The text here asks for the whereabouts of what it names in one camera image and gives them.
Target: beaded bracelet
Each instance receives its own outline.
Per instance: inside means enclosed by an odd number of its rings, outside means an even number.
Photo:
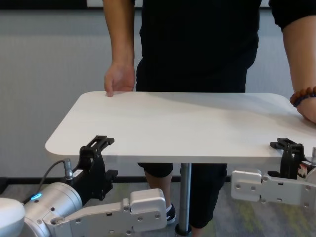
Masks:
[[[314,88],[308,87],[305,90],[302,89],[301,91],[294,93],[290,102],[296,108],[303,100],[309,97],[316,97],[316,86]]]

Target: tabletop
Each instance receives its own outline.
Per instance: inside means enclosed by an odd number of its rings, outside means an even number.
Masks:
[[[279,164],[277,138],[316,146],[316,125],[270,93],[124,92],[83,94],[46,142],[49,157],[78,158],[96,135],[115,142],[107,162]]]

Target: blue led light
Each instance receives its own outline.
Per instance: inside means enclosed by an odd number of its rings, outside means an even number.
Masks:
[[[41,197],[41,193],[34,195],[33,197],[31,197],[31,200],[35,200]]]

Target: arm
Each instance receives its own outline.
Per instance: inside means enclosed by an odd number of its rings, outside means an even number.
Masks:
[[[316,86],[316,16],[289,24],[283,38],[294,91]]]
[[[135,85],[134,2],[103,0],[112,46],[112,64],[104,76],[104,89],[109,97],[114,91],[132,91]]]
[[[316,86],[316,1],[270,0],[272,13],[283,32],[284,47],[290,65],[295,92]],[[308,98],[297,107],[316,123],[316,98]]]
[[[103,0],[105,19],[110,33],[112,61],[134,64],[134,2]]]

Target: black pants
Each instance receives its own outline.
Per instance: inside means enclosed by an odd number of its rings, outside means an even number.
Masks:
[[[173,70],[152,73],[142,60],[137,68],[137,91],[160,92],[245,92],[247,69],[230,65],[212,73],[185,75]],[[171,163],[140,163],[154,177],[165,177]],[[192,164],[190,218],[195,228],[205,227],[213,218],[220,189],[227,176],[227,164]]]

